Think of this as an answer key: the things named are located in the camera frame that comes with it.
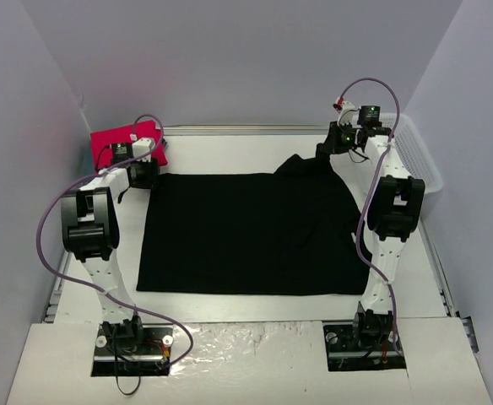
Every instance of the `screw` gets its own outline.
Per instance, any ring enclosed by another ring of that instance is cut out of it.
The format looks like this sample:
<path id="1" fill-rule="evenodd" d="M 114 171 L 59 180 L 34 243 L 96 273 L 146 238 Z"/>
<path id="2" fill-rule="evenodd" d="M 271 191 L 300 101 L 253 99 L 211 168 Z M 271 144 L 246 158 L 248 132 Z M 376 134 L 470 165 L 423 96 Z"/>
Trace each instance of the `screw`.
<path id="1" fill-rule="evenodd" d="M 339 341 L 339 337 L 335 332 L 329 332 L 325 335 L 325 341 L 329 344 L 336 344 Z"/>
<path id="2" fill-rule="evenodd" d="M 389 333 L 389 336 L 387 336 L 387 340 L 391 343 L 393 343 L 393 331 Z"/>
<path id="3" fill-rule="evenodd" d="M 107 345 L 108 341 L 106 340 L 106 336 L 100 335 L 96 338 L 95 345 L 97 348 L 104 348 Z"/>
<path id="4" fill-rule="evenodd" d="M 162 344 L 166 347 L 169 348 L 173 344 L 173 337 L 170 335 L 165 335 L 162 338 Z"/>

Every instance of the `garment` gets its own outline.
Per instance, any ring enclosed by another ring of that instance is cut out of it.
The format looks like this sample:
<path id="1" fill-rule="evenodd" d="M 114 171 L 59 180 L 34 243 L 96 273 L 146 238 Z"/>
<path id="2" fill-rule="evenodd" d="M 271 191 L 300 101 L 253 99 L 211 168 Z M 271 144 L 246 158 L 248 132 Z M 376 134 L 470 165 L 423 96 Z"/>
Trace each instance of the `garment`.
<path id="1" fill-rule="evenodd" d="M 293 155 L 274 174 L 165 174 L 151 192 L 137 290 L 362 294 L 359 217 L 327 159 Z"/>

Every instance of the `white plastic basket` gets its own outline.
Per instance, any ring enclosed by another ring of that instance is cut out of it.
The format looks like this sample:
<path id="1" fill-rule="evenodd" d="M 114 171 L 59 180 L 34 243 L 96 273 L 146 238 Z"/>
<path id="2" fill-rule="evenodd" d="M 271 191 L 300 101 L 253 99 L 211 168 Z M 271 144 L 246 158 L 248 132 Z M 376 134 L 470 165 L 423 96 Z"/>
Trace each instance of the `white plastic basket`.
<path id="1" fill-rule="evenodd" d="M 396 114 L 382 113 L 380 120 L 384 127 L 392 127 Z M 406 169 L 413 177 L 423 179 L 425 193 L 439 192 L 443 187 L 440 172 L 434 165 L 423 139 L 408 116 L 401 114 L 395 132 L 398 154 Z"/>

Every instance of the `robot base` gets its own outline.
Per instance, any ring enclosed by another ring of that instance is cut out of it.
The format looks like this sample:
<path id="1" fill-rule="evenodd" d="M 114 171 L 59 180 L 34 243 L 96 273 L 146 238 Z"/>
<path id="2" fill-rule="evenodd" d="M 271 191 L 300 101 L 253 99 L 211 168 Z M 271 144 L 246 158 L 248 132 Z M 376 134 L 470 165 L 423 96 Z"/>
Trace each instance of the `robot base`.
<path id="1" fill-rule="evenodd" d="M 394 352 L 387 339 L 361 347 L 351 322 L 324 322 L 323 335 L 329 371 L 369 371 L 405 369 L 406 361 Z"/>
<path id="2" fill-rule="evenodd" d="M 169 363 L 173 329 L 171 327 L 144 327 L 143 339 L 139 347 L 117 347 L 117 358 L 113 345 L 106 342 L 99 330 L 96 339 L 92 377 L 169 375 Z"/>

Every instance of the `black wire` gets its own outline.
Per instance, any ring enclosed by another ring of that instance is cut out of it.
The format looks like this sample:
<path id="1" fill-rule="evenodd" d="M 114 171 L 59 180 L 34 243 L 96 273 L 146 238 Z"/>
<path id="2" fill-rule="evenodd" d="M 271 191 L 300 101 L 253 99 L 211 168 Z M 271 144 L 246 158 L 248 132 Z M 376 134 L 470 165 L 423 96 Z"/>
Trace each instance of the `black wire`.
<path id="1" fill-rule="evenodd" d="M 379 324 L 380 324 L 380 337 L 378 338 L 378 341 L 376 344 L 372 345 L 371 348 L 369 349 L 368 352 L 366 352 L 363 357 L 361 357 L 362 359 L 367 359 L 368 356 L 370 356 L 372 354 L 372 352 L 374 350 L 376 350 L 377 348 L 380 347 L 380 344 L 382 343 L 382 339 L 383 339 L 383 322 L 382 322 L 382 318 L 378 315 L 376 316 Z"/>
<path id="2" fill-rule="evenodd" d="M 359 162 L 358 162 L 357 160 L 353 160 L 353 158 L 351 157 L 351 153 L 350 153 L 350 151 L 351 151 L 351 152 L 353 152 L 354 154 L 356 154 L 356 155 L 360 156 L 361 158 L 363 158 L 363 160 L 361 160 L 361 161 L 359 161 Z M 363 155 L 363 154 L 360 154 L 360 153 L 359 153 L 359 152 L 357 152 L 355 149 L 349 149 L 349 150 L 348 150 L 348 155 L 349 155 L 349 159 L 350 159 L 352 162 L 354 162 L 354 163 L 363 163 L 363 162 L 366 162 L 366 161 L 368 160 L 368 157 L 367 157 L 367 156 L 365 156 L 365 155 Z"/>
<path id="3" fill-rule="evenodd" d="M 117 327 L 114 327 L 113 328 L 113 335 L 111 337 L 111 344 L 113 345 L 113 374 L 115 375 L 115 382 L 117 384 L 117 389 L 121 392 L 122 395 L 124 395 L 126 397 L 130 397 L 131 395 L 134 395 L 136 393 L 136 391 L 139 389 L 139 386 L 142 383 L 141 369 L 138 369 L 138 373 L 139 373 L 138 374 L 138 384 L 136 385 L 136 387 L 133 390 L 131 390 L 130 392 L 123 391 L 121 389 L 121 387 L 119 386 L 119 362 L 117 359 L 121 359 L 122 361 L 124 361 L 125 370 L 127 367 L 127 363 L 130 363 L 130 360 L 121 356 L 117 352 L 116 332 L 117 332 Z"/>
<path id="4" fill-rule="evenodd" d="M 100 169 L 100 158 L 102 157 L 102 153 L 106 150 L 106 149 L 109 149 L 110 148 L 110 145 L 106 145 L 104 146 L 100 152 L 98 153 L 98 158 L 96 158 L 96 163 L 95 163 L 95 171 L 98 172 L 98 170 Z"/>
<path id="5" fill-rule="evenodd" d="M 127 359 L 125 356 L 123 356 L 122 354 L 119 354 L 118 351 L 117 352 L 114 352 L 112 348 L 107 348 L 108 352 L 110 352 L 111 354 L 114 354 L 116 353 L 116 356 L 118 359 L 122 360 L 125 364 L 124 364 L 124 370 L 125 371 L 129 371 L 127 369 L 127 365 L 133 365 L 133 361 L 130 360 L 130 359 Z M 154 368 L 157 367 L 159 370 L 163 370 L 163 367 L 160 367 L 158 364 L 153 364 L 149 367 L 143 367 L 141 365 L 141 363 L 138 363 L 138 367 L 137 367 L 137 370 L 141 371 L 141 370 L 146 370 L 146 371 L 152 371 L 154 370 Z"/>

